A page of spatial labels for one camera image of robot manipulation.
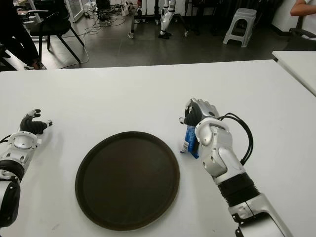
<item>plastic stool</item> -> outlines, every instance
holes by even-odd
[[[251,34],[252,34],[252,27],[256,19],[256,14],[257,14],[256,10],[248,9],[248,8],[239,8],[233,17],[231,26],[229,27],[229,30],[227,31],[225,35],[223,43],[227,44],[228,40],[239,40],[241,41],[241,47],[243,48],[247,47]],[[241,19],[247,22],[247,28],[246,28],[245,34],[243,36],[233,35],[232,32],[234,28],[236,27],[237,22]]]

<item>white table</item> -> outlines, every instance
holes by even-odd
[[[31,109],[42,109],[41,118],[54,122],[23,178],[18,218],[1,229],[3,237],[234,237],[237,225],[201,161],[179,153],[186,127],[178,118],[191,97],[246,121],[254,136],[245,165],[249,176],[294,236],[313,235],[316,98],[273,60],[17,71],[0,73],[0,82],[2,136],[15,131]],[[246,134],[236,122],[227,123],[242,157]],[[123,131],[148,132],[166,142],[179,162],[181,181],[165,215],[121,233],[83,214],[75,177],[93,146]]]
[[[278,63],[316,96],[316,52],[273,51]]]

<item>tiled floor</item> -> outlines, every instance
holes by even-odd
[[[82,34],[85,28],[90,27],[95,19],[82,17],[73,28]],[[287,37],[280,37],[270,28],[257,28],[254,30],[247,48],[241,48],[240,42],[229,41],[223,44],[225,31],[213,36],[209,26],[201,27],[201,35],[196,36],[190,32],[184,37],[184,28],[180,22],[172,22],[169,32],[173,36],[169,40],[159,39],[160,26],[154,22],[135,25],[135,38],[129,39],[131,17],[113,27],[102,27],[96,35],[86,35],[86,50],[90,60],[87,63],[67,68],[94,68],[94,67],[123,67],[161,64],[206,63],[240,60],[273,59],[273,50],[282,50],[287,44]],[[65,38],[65,41],[77,54],[82,62],[87,55],[75,37]],[[17,59],[10,59],[11,63],[21,69],[23,64]],[[51,52],[43,43],[42,62],[48,69],[58,69],[74,64],[77,61],[64,47],[59,39],[51,40]]]

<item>white robotic arm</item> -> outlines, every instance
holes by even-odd
[[[0,156],[0,228],[10,226],[17,218],[20,200],[20,182],[26,173],[33,154],[41,143],[36,134],[42,134],[52,121],[32,121],[40,110],[28,112],[18,132],[10,135],[7,149]]]
[[[239,227],[237,237],[293,237],[266,196],[260,193],[237,159],[227,125],[218,120],[214,106],[202,100],[187,103],[183,124],[196,126],[200,158],[226,199]]]

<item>cable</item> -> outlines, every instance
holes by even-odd
[[[119,23],[119,24],[113,25],[112,23],[115,22],[115,21],[117,21],[117,20],[122,20],[122,22]],[[96,35],[96,34],[99,33],[99,30],[101,29],[101,27],[119,26],[119,25],[123,24],[125,21],[126,21],[126,20],[125,20],[124,18],[117,18],[116,16],[108,16],[108,19],[105,20],[105,25],[101,25],[100,20],[97,20],[97,19],[96,19],[95,22],[93,23],[93,25],[92,25],[91,27],[85,28],[85,29],[84,29],[84,33],[81,34],[81,35],[83,35],[83,41],[84,41],[84,43],[83,43],[83,45],[84,45],[83,48],[84,48],[84,50],[85,50],[85,53],[87,54],[87,59],[86,59],[84,62],[73,63],[73,64],[70,64],[70,65],[64,66],[64,67],[62,67],[62,68],[60,68],[60,69],[67,68],[67,67],[74,66],[74,65],[78,65],[78,64],[84,64],[84,63],[89,62],[90,57],[89,57],[89,54],[88,54],[88,52],[87,52],[87,50],[86,50],[86,48],[85,48],[85,36],[86,36],[86,35]]]
[[[247,160],[249,159],[249,157],[252,153],[252,150],[253,150],[253,137],[252,137],[251,130],[248,127],[248,125],[241,118],[239,118],[237,115],[234,115],[233,113],[227,113],[224,116],[220,116],[220,117],[218,117],[218,120],[222,121],[225,118],[233,119],[233,120],[237,121],[247,133],[248,141],[249,141],[248,149],[247,149],[244,157],[240,160],[240,163],[242,165],[244,165],[247,162]]]
[[[6,137],[3,137],[2,140],[0,141],[0,143],[7,142],[8,140],[6,140],[6,138],[8,138],[10,136],[11,136],[11,134],[7,135]]]

